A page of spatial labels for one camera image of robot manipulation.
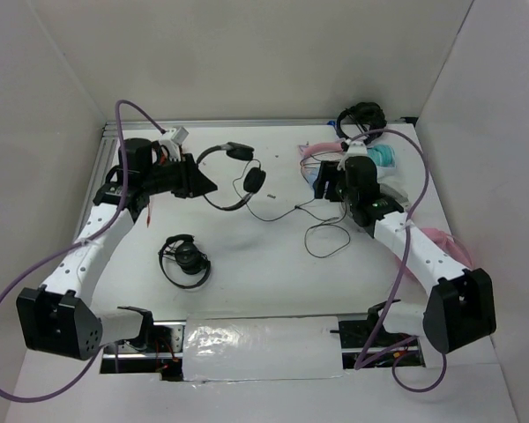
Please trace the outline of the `pink blue cat-ear headphones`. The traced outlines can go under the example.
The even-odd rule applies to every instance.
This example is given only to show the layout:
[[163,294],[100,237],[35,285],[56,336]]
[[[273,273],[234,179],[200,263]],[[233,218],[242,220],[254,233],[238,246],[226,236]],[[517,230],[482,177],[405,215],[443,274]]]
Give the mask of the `pink blue cat-ear headphones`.
[[297,145],[297,149],[300,153],[300,173],[312,189],[318,176],[321,158],[325,155],[337,155],[336,161],[338,161],[343,153],[341,140],[314,145]]

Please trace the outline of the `teal white headphones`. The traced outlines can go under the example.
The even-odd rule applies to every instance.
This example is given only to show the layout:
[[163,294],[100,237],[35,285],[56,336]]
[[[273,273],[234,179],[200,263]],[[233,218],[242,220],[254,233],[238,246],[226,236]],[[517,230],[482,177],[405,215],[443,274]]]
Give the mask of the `teal white headphones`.
[[397,168],[395,152],[390,145],[374,145],[368,147],[367,153],[376,165],[378,179],[395,173]]

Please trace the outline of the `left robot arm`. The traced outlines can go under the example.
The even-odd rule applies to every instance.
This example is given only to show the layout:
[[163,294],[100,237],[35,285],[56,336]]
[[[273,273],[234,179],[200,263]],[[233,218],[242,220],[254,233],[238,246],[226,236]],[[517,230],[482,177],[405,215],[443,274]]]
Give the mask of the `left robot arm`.
[[217,189],[191,154],[159,163],[154,146],[138,137],[123,142],[113,171],[116,179],[97,191],[75,249],[38,288],[19,294],[16,307],[29,349],[87,360],[107,344],[126,342],[138,352],[155,344],[152,312],[132,306],[108,312],[91,309],[101,274],[152,195],[170,192],[194,198]]

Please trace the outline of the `glossy white tape sheet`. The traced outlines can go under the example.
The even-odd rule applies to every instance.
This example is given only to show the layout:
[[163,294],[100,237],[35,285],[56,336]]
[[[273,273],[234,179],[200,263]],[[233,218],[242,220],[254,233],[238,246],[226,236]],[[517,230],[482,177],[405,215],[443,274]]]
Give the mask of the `glossy white tape sheet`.
[[189,320],[183,379],[189,382],[321,380],[344,373],[334,316]]

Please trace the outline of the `black wired headphones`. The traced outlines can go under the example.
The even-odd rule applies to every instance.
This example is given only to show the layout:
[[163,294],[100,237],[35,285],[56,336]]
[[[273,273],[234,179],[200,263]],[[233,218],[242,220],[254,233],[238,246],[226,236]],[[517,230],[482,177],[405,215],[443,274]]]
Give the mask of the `black wired headphones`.
[[[317,223],[315,225],[309,226],[303,236],[303,247],[306,252],[316,258],[316,259],[325,259],[335,254],[339,253],[351,243],[352,237],[350,232],[342,227],[340,223],[347,216],[347,211],[344,209],[342,214],[338,217],[330,217],[328,219],[321,219],[317,215],[313,214],[310,210],[307,209],[308,205],[311,205],[316,201],[315,198],[312,198],[303,203],[295,204],[291,210],[284,212],[283,214],[275,218],[262,218],[252,211],[250,208],[250,200],[264,187],[267,173],[263,169],[262,162],[255,157],[255,149],[252,146],[244,145],[240,143],[228,142],[221,145],[215,145],[203,150],[199,156],[196,158],[196,164],[198,166],[202,165],[205,159],[218,152],[224,152],[227,157],[232,160],[239,160],[245,162],[242,174],[240,177],[232,180],[232,187],[235,191],[235,194],[238,197],[238,200],[231,205],[220,205],[213,202],[207,194],[203,195],[203,199],[215,210],[221,212],[236,212],[242,208],[246,208],[250,215],[264,223],[273,223],[277,222],[288,215],[294,212],[305,212],[311,218],[313,218]],[[334,228],[340,230],[345,236],[345,242],[339,247],[335,248],[333,251],[328,252],[327,254],[316,254],[309,247],[309,236],[312,232],[321,229]]]

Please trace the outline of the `black headphones at back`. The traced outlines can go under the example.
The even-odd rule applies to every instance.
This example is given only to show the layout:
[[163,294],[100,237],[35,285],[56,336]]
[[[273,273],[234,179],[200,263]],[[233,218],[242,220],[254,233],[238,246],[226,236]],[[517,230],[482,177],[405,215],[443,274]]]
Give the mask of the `black headphones at back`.
[[349,118],[361,133],[381,130],[387,126],[387,120],[382,108],[373,101],[362,101],[350,108],[345,108],[335,121],[335,132],[339,138],[349,139],[343,131],[342,123]]

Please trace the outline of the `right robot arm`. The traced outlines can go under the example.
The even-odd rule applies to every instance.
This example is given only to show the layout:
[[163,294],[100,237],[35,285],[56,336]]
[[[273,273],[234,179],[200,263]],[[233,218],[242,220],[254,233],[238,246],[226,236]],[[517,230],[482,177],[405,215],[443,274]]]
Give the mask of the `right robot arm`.
[[359,227],[401,257],[428,296],[422,306],[403,301],[383,306],[367,325],[371,342],[388,345],[403,333],[426,338],[438,352],[447,354],[495,332],[490,276],[483,269],[469,269],[431,241],[404,207],[382,192],[376,165],[369,157],[351,157],[344,164],[322,163],[314,194],[343,203]]

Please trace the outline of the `small black folded headphones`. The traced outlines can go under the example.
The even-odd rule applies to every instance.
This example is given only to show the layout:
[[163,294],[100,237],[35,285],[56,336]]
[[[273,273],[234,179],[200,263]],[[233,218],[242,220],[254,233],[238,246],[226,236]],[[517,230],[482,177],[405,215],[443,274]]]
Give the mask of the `small black folded headphones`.
[[[163,263],[165,259],[170,259],[176,263],[184,274],[196,276],[201,273],[202,278],[191,285],[183,285],[175,282],[167,274],[165,264]],[[167,281],[173,286],[185,291],[202,287],[209,279],[212,270],[211,261],[196,246],[195,239],[190,234],[178,234],[168,237],[158,252],[158,263]]]

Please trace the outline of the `grey white headphones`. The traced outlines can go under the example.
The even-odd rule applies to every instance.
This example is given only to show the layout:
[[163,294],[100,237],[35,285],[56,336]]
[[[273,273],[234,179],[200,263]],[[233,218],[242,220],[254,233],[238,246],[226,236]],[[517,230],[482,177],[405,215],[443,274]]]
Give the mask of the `grey white headphones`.
[[399,182],[384,181],[380,183],[381,193],[393,198],[401,207],[409,209],[411,202],[406,191]]

